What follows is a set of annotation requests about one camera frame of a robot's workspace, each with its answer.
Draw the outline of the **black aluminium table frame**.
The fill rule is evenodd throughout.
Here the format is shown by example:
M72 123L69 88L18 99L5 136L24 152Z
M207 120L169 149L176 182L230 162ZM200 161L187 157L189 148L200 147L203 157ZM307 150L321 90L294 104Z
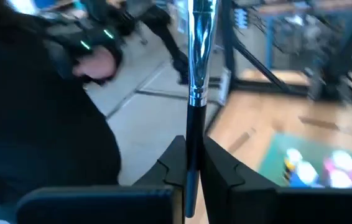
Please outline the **black aluminium table frame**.
M283 98L311 98L308 93L312 82L312 76L301 83L286 83L272 73L264 64L262 64L237 38L231 21L231 10L239 9L242 6L235 3L234 0L223 0L221 3L223 9L223 44L225 47L225 65L231 72L229 93L249 92L252 94L276 95ZM319 2L308 3L305 7L299 8L295 1L291 3L268 3L266 0L260 0L257 4L263 13L269 13L272 16L281 16L292 12L318 11L338 11L346 8L352 8L352 0L319 0ZM239 52L247 61L249 61L265 80L240 80L236 76L234 53Z

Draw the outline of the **large purple paint bottle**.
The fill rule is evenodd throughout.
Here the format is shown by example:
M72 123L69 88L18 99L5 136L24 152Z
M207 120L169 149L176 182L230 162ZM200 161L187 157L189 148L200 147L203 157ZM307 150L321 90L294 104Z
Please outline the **large purple paint bottle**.
M294 171L290 176L291 187L311 187L319 188L322 185L319 184L319 175L311 163L307 161L300 161L295 166Z

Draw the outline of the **translucent teal plastic bin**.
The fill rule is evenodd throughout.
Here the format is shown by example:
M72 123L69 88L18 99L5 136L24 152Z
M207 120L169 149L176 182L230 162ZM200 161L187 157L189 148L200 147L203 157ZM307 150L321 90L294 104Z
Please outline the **translucent teal plastic bin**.
M275 134L271 138L267 154L264 156L258 173L273 181L279 186L291 187L290 182L286 182L283 178L284 173L284 157L285 152L289 148L297 149L303 159L315 168L319 175L319 184L322 187L329 187L325 180L325 173L323 170L324 160L327 159L333 151L346 151L352 157L352 151L343 147L332 146L324 142L304 139L299 136L291 134Z

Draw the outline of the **person's hand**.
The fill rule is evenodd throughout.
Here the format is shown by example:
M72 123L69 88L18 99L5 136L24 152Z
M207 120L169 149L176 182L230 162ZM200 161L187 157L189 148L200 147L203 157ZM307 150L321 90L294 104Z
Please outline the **person's hand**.
M112 77L117 68L113 54L100 46L91 54L78 59L78 64L73 67L73 74L77 77L88 76L94 80L104 80Z

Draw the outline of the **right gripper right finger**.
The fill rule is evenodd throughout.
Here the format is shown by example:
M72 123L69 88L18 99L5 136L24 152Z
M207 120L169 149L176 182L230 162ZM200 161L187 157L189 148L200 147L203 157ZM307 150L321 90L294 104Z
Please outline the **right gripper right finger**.
M209 137L201 186L210 224L352 224L352 189L280 187Z

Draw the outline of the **black box with white labels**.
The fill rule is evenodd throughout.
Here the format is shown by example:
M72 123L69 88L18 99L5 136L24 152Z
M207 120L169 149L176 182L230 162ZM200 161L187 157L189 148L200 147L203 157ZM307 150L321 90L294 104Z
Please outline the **black box with white labels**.
M249 26L249 14L246 9L234 9L234 21L238 29L247 29Z

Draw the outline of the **bulky black object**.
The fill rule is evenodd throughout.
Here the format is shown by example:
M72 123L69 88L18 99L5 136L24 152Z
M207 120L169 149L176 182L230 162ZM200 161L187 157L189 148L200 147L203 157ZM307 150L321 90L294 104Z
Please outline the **bulky black object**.
M108 23L54 38L40 18L0 0L0 220L13 222L18 201L35 189L118 183L116 138L83 89L94 79L73 74L100 46L119 68L123 54Z

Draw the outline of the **black paint brush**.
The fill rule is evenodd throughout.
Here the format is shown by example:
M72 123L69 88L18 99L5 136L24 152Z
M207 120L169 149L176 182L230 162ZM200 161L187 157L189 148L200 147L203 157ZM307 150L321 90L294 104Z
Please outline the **black paint brush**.
M185 216L195 214L202 154L206 105L209 89L209 62L215 41L218 0L188 0L189 94L186 150L187 182Z

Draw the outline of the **large pink paint bottle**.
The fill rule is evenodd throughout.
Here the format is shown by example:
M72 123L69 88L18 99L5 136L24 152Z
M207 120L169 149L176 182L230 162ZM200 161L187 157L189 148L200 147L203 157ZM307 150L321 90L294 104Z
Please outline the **large pink paint bottle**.
M346 151L333 151L324 160L323 170L329 187L352 188L352 157Z

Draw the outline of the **silver frame bracket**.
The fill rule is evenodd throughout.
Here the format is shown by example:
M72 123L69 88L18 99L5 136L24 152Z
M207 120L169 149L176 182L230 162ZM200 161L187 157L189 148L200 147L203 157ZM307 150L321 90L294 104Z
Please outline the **silver frame bracket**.
M224 106L228 99L229 85L231 80L231 72L227 68L223 68L220 79L219 102Z

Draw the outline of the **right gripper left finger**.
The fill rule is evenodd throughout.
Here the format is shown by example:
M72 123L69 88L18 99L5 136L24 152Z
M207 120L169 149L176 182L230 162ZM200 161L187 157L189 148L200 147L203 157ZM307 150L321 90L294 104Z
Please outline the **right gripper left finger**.
M131 186L51 187L19 202L17 224L184 224L185 138Z

